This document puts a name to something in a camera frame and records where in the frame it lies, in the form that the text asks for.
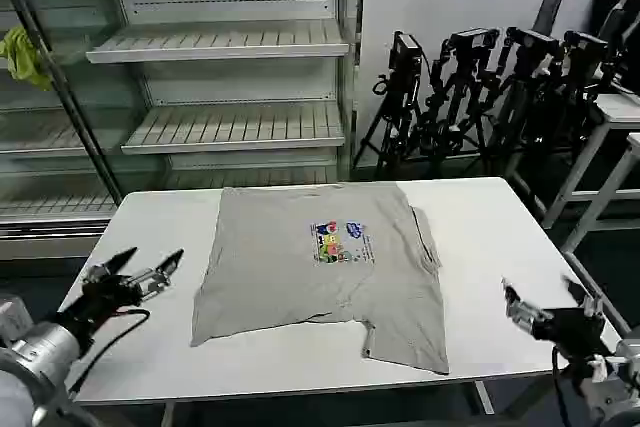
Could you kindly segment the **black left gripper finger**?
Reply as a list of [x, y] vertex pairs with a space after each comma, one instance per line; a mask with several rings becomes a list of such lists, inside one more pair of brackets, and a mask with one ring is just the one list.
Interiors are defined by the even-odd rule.
[[102, 285], [118, 282], [121, 279], [119, 272], [128, 264], [137, 247], [129, 248], [115, 254], [102, 263], [91, 266], [82, 280], [83, 285]]
[[171, 285], [171, 277], [177, 270], [183, 255], [184, 250], [178, 249], [156, 267], [143, 270], [130, 278], [130, 286], [136, 288], [141, 300], [149, 300]]

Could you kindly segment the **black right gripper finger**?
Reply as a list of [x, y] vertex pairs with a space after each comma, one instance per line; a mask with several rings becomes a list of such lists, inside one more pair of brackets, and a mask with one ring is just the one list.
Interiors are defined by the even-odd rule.
[[506, 279], [501, 280], [506, 302], [506, 316], [521, 330], [533, 333], [535, 327], [543, 326], [553, 315], [521, 299], [516, 289]]
[[575, 307], [563, 308], [561, 312], [572, 318], [603, 318], [603, 299], [596, 295], [592, 296], [581, 283], [563, 275], [562, 282], [571, 298], [576, 303]]

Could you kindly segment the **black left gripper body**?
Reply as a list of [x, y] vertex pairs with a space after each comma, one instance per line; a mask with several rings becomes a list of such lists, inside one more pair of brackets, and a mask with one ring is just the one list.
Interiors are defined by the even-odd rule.
[[142, 288], [127, 276], [113, 275], [87, 281], [81, 295], [53, 315], [53, 322], [65, 328], [79, 343], [90, 343], [95, 333], [121, 308], [140, 306]]

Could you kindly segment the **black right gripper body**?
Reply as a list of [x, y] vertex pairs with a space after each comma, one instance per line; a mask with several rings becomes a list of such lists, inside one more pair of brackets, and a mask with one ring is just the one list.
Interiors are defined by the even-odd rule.
[[580, 307], [555, 308], [533, 321], [531, 334], [536, 340], [552, 342], [569, 362], [586, 362], [596, 355], [611, 355], [601, 338], [604, 327], [601, 313], [586, 315]]

